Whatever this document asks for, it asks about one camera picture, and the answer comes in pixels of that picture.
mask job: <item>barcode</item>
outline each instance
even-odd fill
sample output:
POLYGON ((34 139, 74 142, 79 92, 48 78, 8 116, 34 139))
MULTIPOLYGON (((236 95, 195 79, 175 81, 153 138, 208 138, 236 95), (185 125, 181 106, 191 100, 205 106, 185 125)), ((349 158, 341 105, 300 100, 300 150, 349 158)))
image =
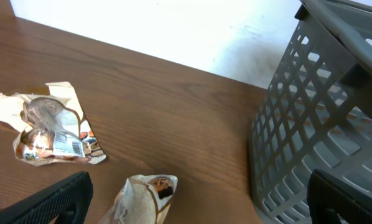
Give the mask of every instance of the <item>barcode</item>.
POLYGON ((66 135, 61 134, 61 133, 55 133, 54 141, 58 141, 58 142, 66 144, 67 143, 66 135))
POLYGON ((73 150, 77 154, 81 154, 81 144, 79 142, 73 141, 73 150))

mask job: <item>wooden table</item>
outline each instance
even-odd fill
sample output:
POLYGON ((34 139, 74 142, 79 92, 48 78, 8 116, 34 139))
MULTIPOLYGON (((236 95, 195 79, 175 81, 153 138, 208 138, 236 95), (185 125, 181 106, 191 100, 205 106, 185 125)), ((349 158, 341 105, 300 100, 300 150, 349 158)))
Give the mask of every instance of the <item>wooden table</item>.
POLYGON ((80 170, 97 223, 127 177, 172 174, 165 223, 260 223, 249 196, 246 128, 265 90, 23 19, 0 23, 0 92, 69 81, 108 159, 33 167, 0 123, 0 209, 80 170))

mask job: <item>snack bag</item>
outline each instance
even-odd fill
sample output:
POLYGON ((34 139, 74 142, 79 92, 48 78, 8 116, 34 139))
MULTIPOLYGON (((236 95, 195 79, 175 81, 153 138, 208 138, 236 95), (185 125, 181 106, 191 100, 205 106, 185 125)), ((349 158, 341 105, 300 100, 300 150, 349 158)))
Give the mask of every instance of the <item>snack bag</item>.
POLYGON ((0 93, 0 121, 19 131, 16 158, 32 165, 106 158, 69 82, 0 93))
POLYGON ((162 224, 177 184, 178 178, 172 175, 135 175, 126 179, 99 224, 162 224))

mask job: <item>plastic basket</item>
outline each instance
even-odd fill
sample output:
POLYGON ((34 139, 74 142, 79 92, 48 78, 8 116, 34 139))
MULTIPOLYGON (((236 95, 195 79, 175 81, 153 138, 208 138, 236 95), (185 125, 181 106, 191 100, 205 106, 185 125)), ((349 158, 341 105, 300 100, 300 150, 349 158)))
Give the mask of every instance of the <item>plastic basket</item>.
POLYGON ((248 134, 254 204, 276 223, 311 223, 316 168, 372 197, 372 7, 302 0, 295 17, 248 134))

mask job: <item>food wrapper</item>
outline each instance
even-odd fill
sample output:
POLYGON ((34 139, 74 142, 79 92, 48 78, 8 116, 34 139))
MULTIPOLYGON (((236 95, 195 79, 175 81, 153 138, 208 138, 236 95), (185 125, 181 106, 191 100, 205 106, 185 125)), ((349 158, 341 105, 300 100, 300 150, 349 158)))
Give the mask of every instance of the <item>food wrapper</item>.
POLYGON ((128 178, 99 224, 162 224, 177 184, 172 175, 128 178))
POLYGON ((16 158, 32 165, 106 158, 69 82, 0 93, 0 121, 19 132, 16 158))

